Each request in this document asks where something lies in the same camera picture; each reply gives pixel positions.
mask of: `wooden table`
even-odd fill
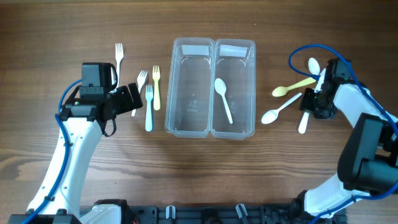
[[[118,116],[90,162],[81,205],[125,198],[130,205],[289,202],[336,172],[352,127],[342,113],[310,118],[297,127],[299,103],[272,124],[261,116],[304,88],[273,98],[277,86],[304,77],[287,65],[301,45],[322,43],[353,61],[358,78],[398,114],[398,5],[392,1],[134,1],[124,3],[0,6],[0,222],[24,213],[39,189],[57,142],[54,119],[64,89],[81,77],[83,62],[112,62],[114,43],[125,47],[121,84],[160,65],[162,108],[154,131],[144,110]],[[179,139],[164,129],[173,41],[177,37],[249,39],[257,45],[256,133],[244,141]],[[308,50],[322,67],[333,58]],[[390,197],[348,209],[349,223],[394,223]]]

